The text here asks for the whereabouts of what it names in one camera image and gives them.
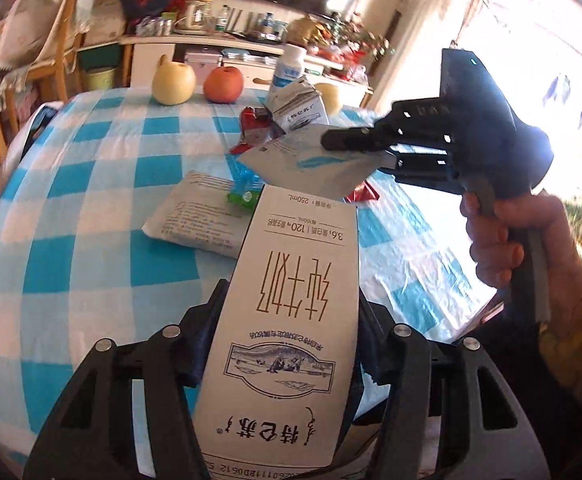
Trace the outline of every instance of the blue and white tablecloth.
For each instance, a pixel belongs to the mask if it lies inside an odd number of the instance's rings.
[[[15,170],[0,199],[0,446],[11,458],[26,460],[95,341],[146,339],[230,278],[234,260],[140,229],[187,171],[231,178],[238,115],[263,96],[165,107],[148,89],[81,94]],[[346,108],[333,122],[371,120]],[[380,200],[359,205],[362,290],[430,338],[454,338],[490,295],[449,248],[468,257],[458,197],[370,181]]]

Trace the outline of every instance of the white bottle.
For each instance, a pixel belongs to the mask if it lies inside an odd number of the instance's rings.
[[[284,53],[277,60],[273,81],[271,81],[271,86],[268,89],[269,93],[279,88],[284,88],[302,76],[304,73],[304,56],[306,56],[305,48],[291,44],[284,46]]]

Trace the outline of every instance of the finger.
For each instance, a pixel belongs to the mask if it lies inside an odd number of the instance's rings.
[[[522,245],[516,243],[479,246],[473,244],[469,254],[474,262],[490,267],[497,272],[519,267],[524,259]]]
[[[475,267],[475,275],[481,282],[495,288],[503,288],[511,282],[510,269],[500,270],[498,272],[487,266],[478,264],[478,266]]]
[[[508,227],[495,216],[475,216],[466,222],[466,233],[477,245],[489,246],[508,240]]]
[[[549,263],[565,264],[573,260],[575,243],[564,205],[556,196],[527,194],[510,200],[497,200],[495,214],[510,227],[542,229]]]
[[[465,218],[470,218],[480,213],[480,202],[478,201],[478,197],[475,195],[475,193],[467,192],[462,195],[462,201],[460,202],[460,213]]]

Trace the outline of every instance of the curtain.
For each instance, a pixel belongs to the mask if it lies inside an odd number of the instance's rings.
[[[442,49],[458,40],[482,0],[405,0],[405,12],[372,81],[368,108],[385,114],[391,103],[439,95]]]

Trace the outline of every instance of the yellow bucket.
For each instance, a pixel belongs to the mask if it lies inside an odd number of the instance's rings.
[[[115,85],[116,69],[114,67],[95,68],[83,72],[83,76],[85,91],[109,90]]]

